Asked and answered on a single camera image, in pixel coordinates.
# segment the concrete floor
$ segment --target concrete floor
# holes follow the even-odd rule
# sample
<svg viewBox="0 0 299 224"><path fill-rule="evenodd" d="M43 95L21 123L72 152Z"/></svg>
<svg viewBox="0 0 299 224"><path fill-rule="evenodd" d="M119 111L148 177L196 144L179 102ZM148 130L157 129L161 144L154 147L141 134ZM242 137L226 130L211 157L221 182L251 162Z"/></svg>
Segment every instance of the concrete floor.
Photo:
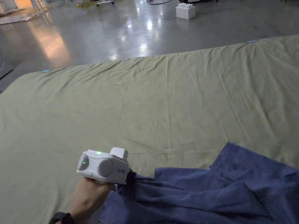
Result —
<svg viewBox="0 0 299 224"><path fill-rule="evenodd" d="M15 69L0 79L0 91L34 71L299 33L296 0L200 3L191 20L176 17L178 3L116 0L87 10L63 3L30 22L1 25L0 45Z"/></svg>

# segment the blue tape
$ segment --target blue tape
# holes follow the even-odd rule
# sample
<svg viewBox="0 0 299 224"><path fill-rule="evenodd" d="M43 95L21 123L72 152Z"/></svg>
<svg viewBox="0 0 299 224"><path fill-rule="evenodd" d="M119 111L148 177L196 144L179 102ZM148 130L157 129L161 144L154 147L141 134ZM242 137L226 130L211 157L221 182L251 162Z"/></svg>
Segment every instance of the blue tape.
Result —
<svg viewBox="0 0 299 224"><path fill-rule="evenodd" d="M256 42L258 42L259 40L251 40L251 41L248 41L248 43L250 43L250 44L253 44L253 43L256 43Z"/></svg>

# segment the watch strap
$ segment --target watch strap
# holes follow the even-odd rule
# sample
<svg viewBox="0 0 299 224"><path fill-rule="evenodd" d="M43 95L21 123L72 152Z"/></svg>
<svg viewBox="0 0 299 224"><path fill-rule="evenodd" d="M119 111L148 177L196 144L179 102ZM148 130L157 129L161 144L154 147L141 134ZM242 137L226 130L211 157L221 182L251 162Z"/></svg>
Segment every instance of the watch strap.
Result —
<svg viewBox="0 0 299 224"><path fill-rule="evenodd" d="M75 224L75 221L71 217L70 213L57 212L50 220L49 224L55 224L58 221L60 221L61 224Z"/></svg>

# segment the blue cloth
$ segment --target blue cloth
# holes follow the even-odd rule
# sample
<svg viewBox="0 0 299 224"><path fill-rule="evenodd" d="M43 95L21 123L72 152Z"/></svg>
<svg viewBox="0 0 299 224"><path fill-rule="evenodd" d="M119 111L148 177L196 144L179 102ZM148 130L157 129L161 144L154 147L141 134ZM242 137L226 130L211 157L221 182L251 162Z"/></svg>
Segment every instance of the blue cloth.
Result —
<svg viewBox="0 0 299 224"><path fill-rule="evenodd" d="M299 223L299 172L227 143L210 170L158 168L111 192L108 223Z"/></svg>

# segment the black cable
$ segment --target black cable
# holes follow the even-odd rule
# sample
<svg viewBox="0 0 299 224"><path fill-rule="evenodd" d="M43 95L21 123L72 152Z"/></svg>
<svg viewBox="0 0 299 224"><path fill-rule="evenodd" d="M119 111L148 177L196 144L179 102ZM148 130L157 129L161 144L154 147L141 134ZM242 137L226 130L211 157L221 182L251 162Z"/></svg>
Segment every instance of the black cable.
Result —
<svg viewBox="0 0 299 224"><path fill-rule="evenodd" d="M172 0L169 0L169 1L166 1L166 2L161 2L161 3L156 3L156 4L151 4L152 0L149 0L149 2L150 2L149 4L150 5L161 5L161 4L164 4L164 3L168 3L170 1L172 1Z"/></svg>

